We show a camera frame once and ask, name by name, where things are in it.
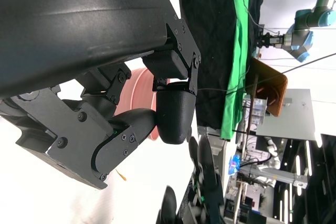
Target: wire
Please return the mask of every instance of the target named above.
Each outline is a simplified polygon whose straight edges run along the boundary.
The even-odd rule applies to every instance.
[[[256,159],[258,162],[260,162],[260,160],[257,157],[253,157],[253,158],[250,158],[249,160],[243,162],[241,165],[245,165],[245,164],[247,164],[248,162],[250,162],[251,160],[254,160],[254,159]]]
[[[259,25],[258,23],[256,23],[256,22],[254,21],[252,15],[251,15],[251,13],[250,13],[250,11],[248,10],[248,7],[247,7],[246,4],[245,4],[245,0],[243,0],[243,4],[244,4],[245,9],[246,9],[246,11],[247,11],[247,13],[248,13],[248,16],[251,18],[252,22],[253,22],[256,26],[262,28],[263,30],[270,31],[271,33],[279,34],[278,32],[272,31],[272,30],[270,30],[270,29],[268,29],[268,28],[265,28],[265,27]]]
[[[267,158],[267,159],[265,159],[265,160],[262,160],[262,161],[255,161],[255,162],[250,162],[250,163],[242,164],[240,167],[242,168],[242,167],[247,166],[247,165],[252,165],[252,164],[256,164],[256,163],[264,163],[264,162],[269,161],[271,158],[272,158],[272,155],[270,155],[269,158]]]
[[[282,73],[276,74],[276,75],[274,75],[274,76],[272,76],[272,77],[270,77],[270,78],[267,78],[267,79],[258,81],[257,84],[260,84],[260,83],[263,83],[263,82],[272,80],[272,79],[274,79],[275,77],[281,76],[281,75],[283,75],[283,74],[285,74],[285,73],[288,73],[288,72],[291,72],[291,71],[293,71],[293,70],[295,70],[295,69],[302,68],[302,67],[304,67],[304,66],[307,66],[307,65],[309,65],[309,64],[312,64],[312,63],[317,62],[317,61],[319,61],[319,60],[323,60],[323,59],[329,58],[329,57],[334,56],[334,55],[336,55],[336,52],[334,52],[333,54],[330,54],[330,55],[321,57],[321,58],[319,58],[319,59],[310,61],[310,62],[308,62],[308,63],[299,65],[299,66],[297,66],[297,67],[291,68],[291,69],[286,70],[286,71],[284,71],[284,72],[282,72]],[[253,86],[254,86],[254,84],[251,84],[251,85],[248,85],[248,86],[246,86],[246,87],[242,87],[242,88],[240,88],[240,89],[237,89],[237,90],[235,90],[235,91],[233,91],[233,92],[230,92],[230,93],[228,93],[228,94],[226,94],[226,95],[230,95],[230,94],[236,93],[236,92],[238,92],[238,91],[240,91],[240,90],[245,90],[246,88],[251,88],[251,87],[253,87]]]
[[[225,91],[225,92],[227,92],[227,91],[235,90],[236,88],[238,88],[241,79],[247,75],[247,73],[248,73],[249,70],[250,70],[250,66],[248,66],[247,71],[246,71],[246,72],[239,78],[238,84],[237,84],[234,88],[227,89],[227,90],[223,90],[223,89],[212,89],[212,88],[204,88],[204,89],[198,89],[198,91],[200,91],[200,90],[217,90],[217,91]]]
[[[251,15],[251,13],[250,13],[250,11],[248,10],[248,7],[247,7],[246,4],[245,4],[245,0],[243,0],[243,4],[244,4],[244,6],[245,6],[245,9],[246,9],[246,11],[247,11],[249,17],[251,18],[252,22],[253,22],[256,26],[262,28],[263,30],[270,31],[271,33],[279,34],[278,32],[275,32],[275,31],[272,31],[272,30],[270,30],[270,29],[267,29],[267,28],[265,28],[265,27],[259,25],[258,23],[256,23],[256,22],[254,21],[252,15]]]
[[[277,58],[277,59],[262,59],[259,58],[259,60],[296,60],[295,58]]]

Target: black metal bracket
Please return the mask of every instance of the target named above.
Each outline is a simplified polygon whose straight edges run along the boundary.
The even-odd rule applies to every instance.
[[[82,101],[59,99],[56,86],[2,101],[0,114],[22,131],[18,145],[69,177],[103,189],[107,175],[156,126],[155,112],[148,109],[109,118],[108,110],[116,107],[112,96],[119,99],[128,73],[118,65],[94,69],[78,78],[86,87]]]
[[[160,0],[167,28],[166,44],[151,55],[143,57],[144,64],[154,74],[153,91],[184,90],[197,95],[198,67],[201,53],[184,18],[179,19],[169,0]],[[162,79],[179,78],[187,82],[166,85]]]
[[[106,120],[113,117],[126,80],[132,76],[125,63],[94,68],[76,78],[84,87],[83,100],[97,108]]]

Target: screw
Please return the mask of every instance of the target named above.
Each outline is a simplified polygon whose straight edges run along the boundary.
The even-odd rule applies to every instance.
[[[120,81],[121,83],[124,83],[124,82],[126,81],[126,76],[125,76],[125,74],[124,74],[124,73],[120,73],[120,74],[118,75],[118,79],[119,79],[119,81]]]
[[[101,180],[101,181],[104,181],[106,178],[107,178],[107,174],[102,174],[102,175],[100,176],[100,180]]]
[[[79,122],[85,122],[88,118],[88,115],[85,112],[80,112],[77,116]]]
[[[197,58],[195,58],[194,59],[194,66],[195,66],[195,68],[198,68],[198,65],[199,65],[200,63],[198,62],[198,59]]]
[[[135,137],[133,135],[130,136],[130,143],[133,143],[135,141]]]
[[[56,143],[57,147],[60,149],[63,149],[65,146],[67,146],[67,144],[68,140],[66,139],[66,137],[61,137]]]

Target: ceiling light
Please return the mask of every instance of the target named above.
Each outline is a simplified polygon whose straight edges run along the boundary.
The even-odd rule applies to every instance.
[[[297,155],[295,158],[295,165],[296,165],[296,175],[301,175],[301,167],[300,167],[300,156]]]
[[[318,132],[315,132],[315,141],[317,143],[317,147],[321,148],[321,146],[322,146],[322,137],[321,137],[321,134],[318,133]]]
[[[300,176],[301,175],[301,167],[300,167],[300,156],[299,155],[296,156],[295,163],[296,163],[296,175]],[[298,196],[300,196],[302,194],[301,186],[297,186],[297,193],[298,193]]]
[[[297,187],[297,194],[298,194],[298,196],[301,196],[301,194],[302,194],[302,188],[301,188],[301,186]]]
[[[306,141],[306,151],[307,151],[308,173],[309,173],[309,176],[312,176],[313,170],[311,168],[310,146],[309,146],[308,140]]]
[[[282,221],[282,200],[280,201],[280,221]]]
[[[283,220],[285,224],[288,224],[288,191],[285,190],[285,193],[283,194],[283,203],[284,203],[284,213],[283,213]]]
[[[291,210],[291,211],[293,210],[293,202],[292,202],[293,192],[292,192],[292,190],[293,190],[293,184],[291,183],[291,184],[289,184],[289,210]]]

